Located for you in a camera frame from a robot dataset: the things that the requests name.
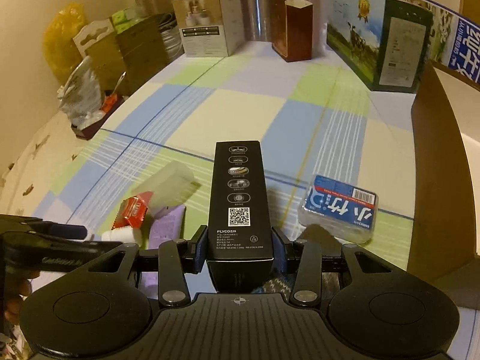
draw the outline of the black box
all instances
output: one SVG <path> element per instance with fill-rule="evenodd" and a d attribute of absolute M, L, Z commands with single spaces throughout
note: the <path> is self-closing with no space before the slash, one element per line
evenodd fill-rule
<path fill-rule="evenodd" d="M 208 217 L 213 284 L 222 292 L 251 292 L 268 279 L 272 262 L 260 142 L 218 142 Z"/>

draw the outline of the clear plastic case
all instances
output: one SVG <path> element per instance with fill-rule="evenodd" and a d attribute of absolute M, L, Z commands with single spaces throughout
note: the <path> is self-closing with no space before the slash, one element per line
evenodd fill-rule
<path fill-rule="evenodd" d="M 315 175 L 298 207 L 298 221 L 318 224 L 335 237 L 363 244 L 373 235 L 378 196 L 322 175 Z"/>

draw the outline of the barcode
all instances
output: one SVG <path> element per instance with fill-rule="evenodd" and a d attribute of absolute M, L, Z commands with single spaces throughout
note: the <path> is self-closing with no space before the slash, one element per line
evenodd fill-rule
<path fill-rule="evenodd" d="M 229 208 L 229 226 L 250 226 L 250 207 Z"/>
<path fill-rule="evenodd" d="M 353 189 L 352 198 L 361 200 L 362 202 L 375 204 L 375 195 L 373 193 L 357 190 L 356 188 Z"/>

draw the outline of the white cap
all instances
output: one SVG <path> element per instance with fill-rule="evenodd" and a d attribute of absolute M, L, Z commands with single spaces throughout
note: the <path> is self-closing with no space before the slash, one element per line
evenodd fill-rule
<path fill-rule="evenodd" d="M 102 241 L 120 241 L 123 243 L 134 242 L 137 245 L 141 245 L 142 232 L 140 229 L 134 229 L 131 226 L 119 227 L 103 233 Z"/>

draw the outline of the circular cover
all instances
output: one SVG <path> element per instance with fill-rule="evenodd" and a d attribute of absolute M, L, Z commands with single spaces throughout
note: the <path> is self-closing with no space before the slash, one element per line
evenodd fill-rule
<path fill-rule="evenodd" d="M 458 310 L 441 291 L 405 274 L 365 274 L 332 298 L 327 311 L 335 331 L 372 357 L 431 355 L 448 345 Z"/>
<path fill-rule="evenodd" d="M 132 342 L 150 321 L 148 299 L 126 282 L 108 274 L 62 279 L 35 291 L 22 307 L 20 326 L 34 350 L 104 355 Z"/>

